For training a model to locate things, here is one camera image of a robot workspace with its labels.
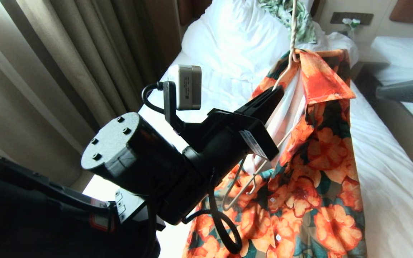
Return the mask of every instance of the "power outlet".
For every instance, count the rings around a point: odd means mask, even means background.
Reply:
[[[348,18],[361,20],[361,25],[371,25],[373,17],[373,13],[340,13],[335,11],[331,17],[331,23],[343,24],[342,20]]]

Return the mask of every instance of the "clothes hanger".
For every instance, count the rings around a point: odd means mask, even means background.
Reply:
[[[274,88],[272,90],[275,90],[278,87],[278,84],[280,83],[280,80],[285,77],[285,75],[288,73],[288,71],[291,70],[293,64],[295,62],[300,62],[299,59],[297,59],[296,57],[296,53],[295,53],[295,36],[297,33],[297,0],[293,0],[293,9],[292,9],[292,16],[291,16],[291,38],[290,38],[290,55],[289,55],[289,59],[288,59],[288,67],[285,69],[285,71],[278,77],[278,80],[275,82],[274,84]],[[285,135],[285,137],[283,137],[283,139],[281,139],[281,141],[277,144],[277,148],[280,148],[280,146],[283,144],[283,142],[285,142],[285,140],[288,138],[288,136],[291,134],[291,132],[294,130],[295,126],[297,125],[298,120],[294,119],[294,124],[292,126],[292,128],[289,130],[289,132]],[[259,175],[261,173],[262,168],[267,164],[267,160],[264,160],[264,162],[259,166],[259,168],[256,170],[256,172],[253,173],[252,178],[250,180],[248,180],[248,182],[242,187],[242,189],[240,190],[240,192],[234,197],[234,199],[230,202],[230,204],[228,204],[228,206],[226,206],[225,204],[225,200],[228,198],[229,193],[231,192],[231,189],[234,187],[236,181],[238,180],[239,174],[241,172],[241,170],[243,169],[243,164],[245,163],[245,160],[248,156],[246,156],[240,163],[239,168],[237,170],[237,173],[234,176],[234,179],[232,181],[231,186],[228,188],[226,195],[222,201],[222,208],[223,211],[228,211],[238,200],[238,198],[243,194],[243,192],[245,192],[246,188],[253,183],[253,188],[251,189],[251,191],[247,192],[247,195],[251,195],[254,193],[254,191],[256,190],[256,176]]]

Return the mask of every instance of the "headboard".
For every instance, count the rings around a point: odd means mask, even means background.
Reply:
[[[413,23],[413,0],[397,0],[390,14],[390,20],[400,23]]]
[[[314,0],[310,14],[316,21],[323,10],[326,0]],[[192,19],[200,18],[205,9],[211,5],[212,0],[177,0],[179,23],[181,26],[188,24]]]

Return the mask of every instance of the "beige curtain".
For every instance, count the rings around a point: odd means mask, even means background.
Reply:
[[[0,155],[81,190],[99,127],[163,71],[138,1],[0,3]]]

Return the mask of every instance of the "orange floral shirt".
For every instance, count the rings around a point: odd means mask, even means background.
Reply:
[[[280,84],[285,88],[301,69],[307,100],[305,114],[292,131],[276,167],[258,175],[254,193],[240,196],[225,213],[240,233],[241,252],[230,254],[213,219],[201,215],[192,224],[185,257],[367,257],[350,135],[350,99],[355,96],[349,87],[348,54],[341,49],[297,53],[300,63]],[[288,55],[277,62],[252,97],[274,85],[288,65]],[[217,204],[236,173],[241,174],[229,198],[235,197],[251,177],[237,170],[238,166],[216,187]],[[205,198],[198,208],[208,206]]]

